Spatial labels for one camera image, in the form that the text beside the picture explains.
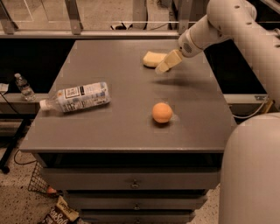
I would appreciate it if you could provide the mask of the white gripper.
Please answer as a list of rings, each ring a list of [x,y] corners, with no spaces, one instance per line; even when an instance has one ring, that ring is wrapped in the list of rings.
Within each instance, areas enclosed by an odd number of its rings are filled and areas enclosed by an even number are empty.
[[[183,55],[192,58],[203,51],[203,37],[193,28],[186,30],[178,39],[180,50],[170,51],[155,68],[156,74],[163,74],[179,64]]]

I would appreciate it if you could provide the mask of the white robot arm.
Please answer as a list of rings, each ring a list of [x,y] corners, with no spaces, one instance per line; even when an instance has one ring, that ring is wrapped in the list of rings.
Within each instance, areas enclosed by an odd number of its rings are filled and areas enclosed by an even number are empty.
[[[178,38],[156,68],[162,74],[183,57],[231,40],[248,68],[232,90],[267,96],[274,112],[239,123],[230,134],[220,168],[219,224],[280,224],[280,49],[279,37],[256,22],[247,0],[209,0],[206,15]]]

